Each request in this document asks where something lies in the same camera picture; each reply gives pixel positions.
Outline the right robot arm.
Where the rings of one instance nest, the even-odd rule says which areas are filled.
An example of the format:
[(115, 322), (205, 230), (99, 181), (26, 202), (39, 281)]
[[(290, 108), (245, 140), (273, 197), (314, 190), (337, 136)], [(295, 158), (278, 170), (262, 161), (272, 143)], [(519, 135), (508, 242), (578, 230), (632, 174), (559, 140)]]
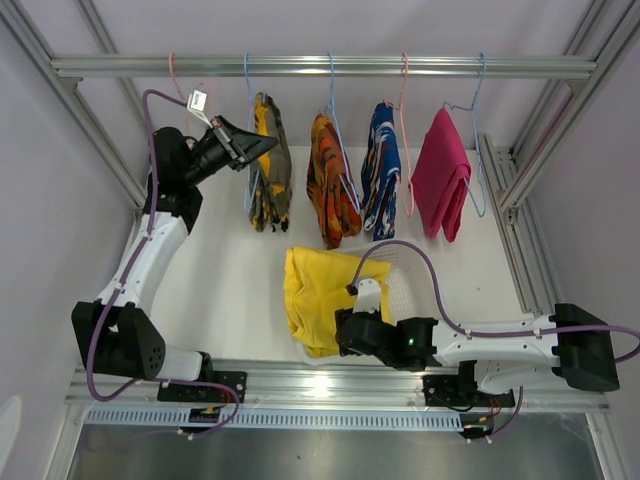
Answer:
[(420, 317), (391, 325), (377, 312), (350, 309), (337, 311), (335, 320), (342, 355), (373, 356), (396, 370), (515, 362), (533, 370), (546, 366), (575, 390), (620, 388), (609, 325), (573, 304), (557, 304), (552, 315), (514, 332), (479, 332)]

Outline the light blue hanger camo trousers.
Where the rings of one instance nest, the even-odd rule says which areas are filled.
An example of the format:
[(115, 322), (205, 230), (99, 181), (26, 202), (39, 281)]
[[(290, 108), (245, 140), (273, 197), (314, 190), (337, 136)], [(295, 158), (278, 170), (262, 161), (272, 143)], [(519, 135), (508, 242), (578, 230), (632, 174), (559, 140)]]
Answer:
[[(243, 57), (243, 71), (244, 71), (244, 78), (246, 82), (247, 95), (248, 95), (247, 130), (250, 131), (251, 133), (254, 133), (255, 132), (255, 115), (254, 115), (255, 94), (251, 85), (251, 79), (249, 74), (249, 61), (250, 61), (250, 53), (246, 52)], [(249, 214), (251, 212), (251, 208), (255, 198), (256, 186), (257, 186), (257, 180), (252, 177), (251, 171), (248, 171), (247, 184), (245, 187), (244, 197), (243, 197), (243, 208), (246, 214)]]

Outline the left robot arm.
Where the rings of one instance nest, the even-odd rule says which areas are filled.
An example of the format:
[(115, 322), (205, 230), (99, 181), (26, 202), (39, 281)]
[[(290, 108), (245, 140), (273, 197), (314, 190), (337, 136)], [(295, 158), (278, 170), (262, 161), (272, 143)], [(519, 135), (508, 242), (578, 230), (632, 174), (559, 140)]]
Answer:
[(174, 127), (151, 136), (152, 165), (141, 225), (108, 286), (92, 302), (79, 302), (71, 321), (86, 370), (136, 380), (179, 380), (203, 401), (216, 378), (203, 352), (168, 345), (151, 320), (161, 280), (192, 232), (203, 196), (199, 185), (218, 171), (240, 171), (278, 146), (272, 136), (242, 130), (224, 117), (194, 144)]

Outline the grey yellow camouflage trousers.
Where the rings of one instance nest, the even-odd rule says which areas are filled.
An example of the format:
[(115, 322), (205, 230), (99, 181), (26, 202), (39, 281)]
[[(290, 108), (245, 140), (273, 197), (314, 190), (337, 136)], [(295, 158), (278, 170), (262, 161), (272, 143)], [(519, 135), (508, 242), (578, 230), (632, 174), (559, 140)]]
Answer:
[(292, 159), (281, 112), (273, 98), (259, 92), (254, 99), (255, 132), (278, 140), (278, 144), (250, 165), (248, 218), (262, 232), (279, 228), (286, 232), (290, 224), (292, 199)]

